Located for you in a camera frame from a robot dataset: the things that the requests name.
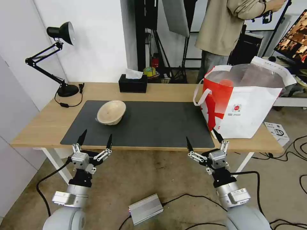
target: black desk mat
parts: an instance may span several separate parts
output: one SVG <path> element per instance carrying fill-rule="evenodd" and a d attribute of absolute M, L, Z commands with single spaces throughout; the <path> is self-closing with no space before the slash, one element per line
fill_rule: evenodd
<path fill-rule="evenodd" d="M 213 148 L 205 118 L 191 102 L 125 101 L 126 112 L 114 126 L 98 123 L 99 108 L 107 101 L 86 101 L 61 144 L 76 143 L 87 129 L 83 145 L 105 146 L 113 134 L 113 146 Z"/>

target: red and white bag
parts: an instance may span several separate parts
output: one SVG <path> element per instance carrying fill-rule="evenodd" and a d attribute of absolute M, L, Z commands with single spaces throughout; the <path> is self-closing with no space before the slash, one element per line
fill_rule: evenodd
<path fill-rule="evenodd" d="M 251 64 L 215 66 L 197 85 L 193 102 L 201 107 L 210 131 L 214 128 L 223 138 L 252 138 L 281 90 L 295 83 L 286 68 L 254 57 Z"/>

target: cardboard box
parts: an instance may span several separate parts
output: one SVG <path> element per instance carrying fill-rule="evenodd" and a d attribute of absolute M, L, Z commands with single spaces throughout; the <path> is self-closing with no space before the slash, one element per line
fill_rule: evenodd
<path fill-rule="evenodd" d="M 264 122 L 264 124 L 281 146 L 285 146 L 285 144 L 288 143 L 290 138 L 288 137 L 282 125 L 269 122 Z"/>

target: power cord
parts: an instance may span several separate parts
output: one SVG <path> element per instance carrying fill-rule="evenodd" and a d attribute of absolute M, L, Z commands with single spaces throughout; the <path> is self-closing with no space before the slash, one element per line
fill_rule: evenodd
<path fill-rule="evenodd" d="M 64 108 L 76 107 L 76 106 L 80 105 L 81 102 L 82 102 L 82 100 L 83 100 L 83 88 L 84 88 L 84 83 L 83 83 L 83 84 L 79 84 L 79 93 L 81 93 L 81 101 L 80 101 L 78 104 L 76 104 L 76 105 L 69 105 L 69 104 L 67 104 L 67 103 L 58 102 L 58 101 L 56 100 L 56 95 L 57 95 L 57 93 L 58 93 L 58 90 L 57 90 L 57 92 L 56 92 L 55 95 L 54 95 L 54 100 L 56 101 L 56 103 L 58 103 L 60 106 L 62 106 L 62 107 L 64 107 Z"/>
<path fill-rule="evenodd" d="M 245 174 L 256 174 L 257 175 L 257 204 L 258 204 L 259 211 L 262 213 L 262 215 L 264 215 L 261 204 L 260 204 L 260 174 L 257 171 L 231 172 L 230 173 L 230 175 L 245 175 Z"/>
<path fill-rule="evenodd" d="M 200 224 L 192 225 L 192 226 L 186 228 L 185 230 L 191 229 L 191 228 L 196 227 L 196 226 L 199 226 L 199 225 L 219 225 L 219 226 L 224 226 L 224 227 L 226 227 L 226 226 L 223 225 L 223 224 L 216 224 L 216 223 L 200 223 Z"/>
<path fill-rule="evenodd" d="M 304 187 L 303 187 L 303 185 L 302 185 L 302 178 L 303 178 L 304 176 L 307 176 L 307 174 L 301 175 L 301 176 L 300 176 L 300 186 L 301 186 L 302 190 L 304 191 L 304 193 L 307 195 L 307 192 L 306 192 L 306 190 L 304 189 Z"/>
<path fill-rule="evenodd" d="M 279 156 L 279 157 L 274 157 L 272 153 L 268 153 L 268 154 L 267 154 L 267 153 L 265 153 L 265 154 L 260 153 L 260 154 L 262 154 L 263 156 L 266 156 L 267 158 L 258 158 L 258 157 L 253 157 L 253 158 L 254 158 L 254 159 L 260 159 L 260 160 L 275 159 L 275 160 L 279 160 L 279 161 L 284 161 L 284 162 L 286 162 L 286 161 L 289 160 L 288 154 L 289 154 L 289 153 L 292 153 L 293 155 L 297 156 L 298 158 L 300 158 L 300 159 L 302 159 L 302 160 L 304 160 L 304 161 L 307 161 L 307 158 L 306 158 L 305 156 L 303 156 L 302 154 L 300 154 L 300 152 L 297 150 L 296 145 L 295 145 L 296 142 L 297 142 L 298 140 L 300 140 L 300 139 L 302 139 L 302 138 L 305 138 L 305 137 L 307 137 L 307 135 L 306 135 L 306 136 L 302 136 L 302 137 L 298 137 L 297 139 L 295 139 L 295 140 L 287 147 L 287 149 L 285 150 L 284 154 L 282 154 L 282 155 Z M 294 147 L 295 153 L 292 152 L 292 151 L 288 151 L 288 149 L 289 149 L 292 145 L 293 145 L 293 147 Z M 300 145 L 300 150 L 301 150 L 303 153 L 307 154 L 307 152 L 303 150 L 303 146 L 304 146 L 304 145 L 307 145 L 307 142 L 305 142 L 305 143 L 303 143 L 303 144 Z M 301 176 L 300 176 L 300 178 L 299 178 L 299 183 L 300 183 L 300 186 L 301 186 L 302 190 L 304 191 L 304 193 L 307 194 L 307 191 L 304 189 L 304 187 L 303 187 L 303 185 L 302 185 L 302 178 L 303 178 L 304 176 L 307 176 L 307 174 L 301 175 Z M 285 223 L 277 224 L 274 228 L 271 227 L 272 230 L 276 230 L 279 226 L 284 226 L 284 225 L 290 225 L 290 226 L 294 226 L 294 227 L 299 227 L 299 228 L 307 229 L 307 224 L 303 224 L 303 223 L 292 223 L 292 222 L 289 222 L 289 221 L 283 220 L 283 219 L 274 220 L 274 221 L 270 222 L 270 225 L 272 225 L 272 224 L 274 224 L 274 223 L 276 223 L 276 222 L 278 222 L 278 221 L 283 221 L 283 222 L 285 222 Z"/>
<path fill-rule="evenodd" d="M 283 219 L 274 220 L 274 221 L 270 222 L 270 225 L 272 225 L 272 224 L 274 224 L 278 221 L 284 221 L 285 223 L 277 224 L 274 228 L 271 227 L 271 229 L 276 230 L 279 226 L 282 226 L 282 225 L 290 225 L 290 226 L 295 226 L 295 227 L 307 229 L 307 227 L 304 227 L 304 226 L 307 226 L 307 224 L 291 223 L 291 222 L 283 220 Z"/>
<path fill-rule="evenodd" d="M 36 184 L 36 190 L 39 193 L 39 195 L 42 197 L 42 199 L 45 202 L 46 208 L 47 208 L 47 212 L 48 212 L 48 216 L 51 216 L 51 212 L 50 212 L 50 207 L 49 204 L 45 198 L 45 196 L 43 195 L 43 193 L 40 191 L 39 189 L 39 184 L 41 182 L 43 182 L 44 180 L 48 179 L 49 177 L 53 176 L 54 174 L 58 173 L 59 171 L 61 171 L 63 168 L 65 168 L 70 162 L 72 162 L 71 157 L 67 158 L 67 161 L 65 162 L 65 164 L 63 164 L 63 166 L 61 166 L 59 169 L 57 169 L 56 171 L 54 171 L 53 173 L 49 174 L 48 176 L 44 177 L 43 179 L 41 179 L 37 184 Z"/>
<path fill-rule="evenodd" d="M 191 196 L 191 197 L 202 197 L 202 198 L 205 198 L 205 199 L 207 199 L 207 200 L 209 200 L 209 201 L 215 203 L 216 205 L 218 205 L 218 206 L 219 206 L 220 208 L 222 208 L 224 211 L 227 211 L 225 208 L 223 208 L 222 205 L 220 205 L 219 203 L 217 203 L 217 202 L 211 200 L 209 197 L 201 196 L 201 195 L 191 195 L 191 194 L 188 194 L 188 193 L 184 193 L 183 195 L 178 196 L 177 198 L 174 198 L 174 199 L 172 199 L 172 200 L 170 200 L 170 201 L 167 201 L 167 202 L 165 202 L 165 203 L 162 203 L 162 207 L 164 207 L 165 205 L 167 205 L 167 204 L 169 204 L 169 203 L 171 203 L 171 202 L 173 202 L 173 201 L 175 201 L 175 200 L 177 200 L 177 199 L 179 199 L 179 198 L 181 198 L 181 197 L 183 197 L 183 196 Z"/>
<path fill-rule="evenodd" d="M 174 199 L 172 199 L 172 200 L 170 200 L 170 201 L 167 201 L 167 202 L 162 203 L 161 205 L 162 205 L 162 207 L 164 207 L 165 205 L 167 205 L 167 204 L 169 204 L 169 203 L 171 203 L 171 202 L 173 202 L 173 201 L 175 201 L 175 200 L 177 200 L 177 199 L 179 199 L 179 198 L 181 198 L 181 197 L 183 197 L 183 196 L 191 196 L 191 197 L 202 197 L 202 198 L 205 198 L 205 199 L 207 199 L 207 200 L 213 202 L 214 204 L 218 205 L 219 207 L 221 207 L 224 211 L 227 211 L 225 208 L 223 208 L 222 205 L 220 205 L 219 203 L 217 203 L 217 202 L 211 200 L 209 197 L 201 196 L 201 195 L 191 195 L 191 194 L 188 194 L 188 193 L 184 193 L 184 194 L 182 194 L 181 196 L 178 196 L 178 197 L 176 197 L 176 198 L 174 198 Z M 121 228 L 123 227 L 124 223 L 125 223 L 129 218 L 131 218 L 131 215 L 128 216 L 128 217 L 124 220 L 124 222 L 121 224 L 121 226 L 119 227 L 118 230 L 121 230 Z M 215 224 L 215 223 L 200 223 L 200 224 L 196 224 L 196 225 L 190 226 L 190 227 L 188 227 L 187 229 L 196 227 L 196 226 L 198 226 L 198 225 L 208 225 L 208 224 L 212 224 L 212 225 L 221 225 L 221 224 Z"/>
<path fill-rule="evenodd" d="M 119 227 L 119 229 L 118 230 L 121 230 L 122 229 L 122 227 L 123 227 L 123 225 L 124 225 L 124 223 L 128 220 L 128 219 L 130 219 L 131 218 L 131 215 L 130 216 L 128 216 L 125 220 L 124 220 L 124 222 L 121 224 L 121 226 Z"/>

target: hand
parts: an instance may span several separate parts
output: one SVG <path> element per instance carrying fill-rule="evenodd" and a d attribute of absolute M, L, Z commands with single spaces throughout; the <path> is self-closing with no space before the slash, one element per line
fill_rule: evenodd
<path fill-rule="evenodd" d="M 279 11 L 287 0 L 271 0 L 266 3 L 268 11 Z"/>

